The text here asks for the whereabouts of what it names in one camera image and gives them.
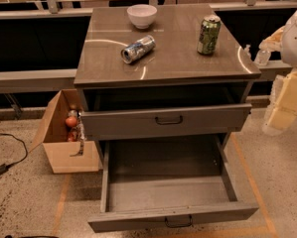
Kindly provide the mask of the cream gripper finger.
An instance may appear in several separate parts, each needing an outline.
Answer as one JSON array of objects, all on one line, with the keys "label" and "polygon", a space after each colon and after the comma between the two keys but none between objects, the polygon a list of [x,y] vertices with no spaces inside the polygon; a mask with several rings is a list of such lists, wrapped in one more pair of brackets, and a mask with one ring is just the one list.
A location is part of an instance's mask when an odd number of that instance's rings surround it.
[{"label": "cream gripper finger", "polygon": [[258,47],[264,51],[280,52],[283,31],[284,27],[280,27],[272,35],[264,39]]},{"label": "cream gripper finger", "polygon": [[269,100],[262,131],[276,136],[286,131],[297,118],[297,68],[286,76],[276,76]]}]

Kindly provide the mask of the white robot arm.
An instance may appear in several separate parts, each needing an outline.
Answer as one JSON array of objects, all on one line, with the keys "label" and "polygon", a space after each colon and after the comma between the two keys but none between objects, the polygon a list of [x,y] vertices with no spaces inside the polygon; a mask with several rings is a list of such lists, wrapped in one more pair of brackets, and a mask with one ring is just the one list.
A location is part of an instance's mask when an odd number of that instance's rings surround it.
[{"label": "white robot arm", "polygon": [[263,132],[279,135],[297,118],[297,11],[283,27],[263,40],[259,49],[280,52],[282,61],[293,67],[286,76],[276,76],[264,116]]}]

